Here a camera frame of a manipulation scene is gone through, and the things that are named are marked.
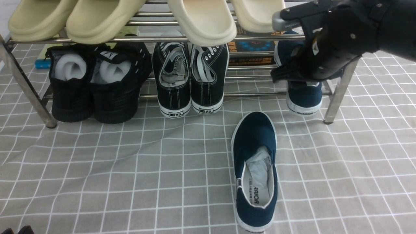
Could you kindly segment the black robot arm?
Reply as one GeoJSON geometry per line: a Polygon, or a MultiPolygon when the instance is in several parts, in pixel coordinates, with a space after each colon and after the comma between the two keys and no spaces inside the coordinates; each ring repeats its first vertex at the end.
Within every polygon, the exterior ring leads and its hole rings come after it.
{"type": "Polygon", "coordinates": [[[383,51],[415,62],[414,0],[314,0],[273,14],[275,31],[302,27],[303,47],[271,71],[274,82],[316,82],[364,53],[383,51]]]}

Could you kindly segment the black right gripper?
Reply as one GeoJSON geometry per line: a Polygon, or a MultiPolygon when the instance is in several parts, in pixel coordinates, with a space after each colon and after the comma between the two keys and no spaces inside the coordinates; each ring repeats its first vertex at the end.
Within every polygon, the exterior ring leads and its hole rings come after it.
{"type": "Polygon", "coordinates": [[[270,72],[273,82],[318,82],[364,53],[381,50],[387,35],[386,19],[394,5],[394,0],[343,0],[328,15],[330,1],[311,1],[275,12],[274,31],[302,27],[304,32],[312,32],[323,28],[306,45],[317,49],[316,54],[274,55],[278,67],[270,72]]]}

